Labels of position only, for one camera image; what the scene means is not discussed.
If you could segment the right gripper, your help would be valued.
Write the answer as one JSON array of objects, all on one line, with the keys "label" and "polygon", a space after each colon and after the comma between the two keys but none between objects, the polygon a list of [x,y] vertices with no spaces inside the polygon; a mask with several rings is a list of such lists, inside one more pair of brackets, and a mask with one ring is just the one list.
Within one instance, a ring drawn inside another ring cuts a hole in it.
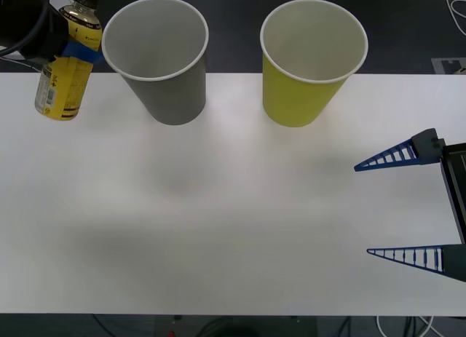
[{"label": "right gripper", "polygon": [[355,165],[354,171],[435,164],[439,161],[461,244],[369,248],[366,252],[394,263],[464,282],[465,143],[445,145],[445,140],[437,136],[434,128],[430,128]]}]

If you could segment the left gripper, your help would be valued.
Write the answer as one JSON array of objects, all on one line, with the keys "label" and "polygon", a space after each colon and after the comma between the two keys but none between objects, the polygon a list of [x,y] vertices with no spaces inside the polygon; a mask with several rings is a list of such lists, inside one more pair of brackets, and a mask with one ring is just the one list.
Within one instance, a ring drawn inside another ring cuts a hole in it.
[{"label": "left gripper", "polygon": [[17,52],[36,63],[46,63],[60,53],[90,64],[103,59],[101,51],[67,40],[68,23],[51,0],[1,0],[2,58]]}]

